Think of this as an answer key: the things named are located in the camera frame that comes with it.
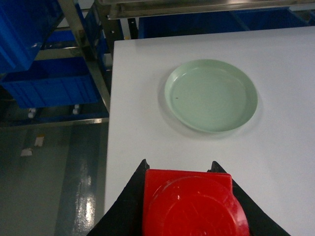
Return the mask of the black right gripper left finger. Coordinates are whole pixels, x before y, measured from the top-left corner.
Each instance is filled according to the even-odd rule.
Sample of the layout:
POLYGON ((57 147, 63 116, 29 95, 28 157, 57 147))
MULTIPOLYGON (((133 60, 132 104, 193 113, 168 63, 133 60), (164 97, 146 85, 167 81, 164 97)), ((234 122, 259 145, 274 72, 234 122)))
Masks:
POLYGON ((141 236, 145 173, 150 169, 143 159, 106 214, 89 232, 90 236, 141 236))

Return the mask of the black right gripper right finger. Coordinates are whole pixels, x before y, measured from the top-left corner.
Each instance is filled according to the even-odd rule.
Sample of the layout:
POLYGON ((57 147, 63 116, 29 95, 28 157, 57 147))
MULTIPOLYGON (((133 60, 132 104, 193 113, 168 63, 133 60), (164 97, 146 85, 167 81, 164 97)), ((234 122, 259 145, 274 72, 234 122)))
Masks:
POLYGON ((227 177, 224 193, 216 194, 218 202, 228 216, 231 236, 288 236, 289 233, 269 217, 217 162, 213 161, 209 173, 227 177))

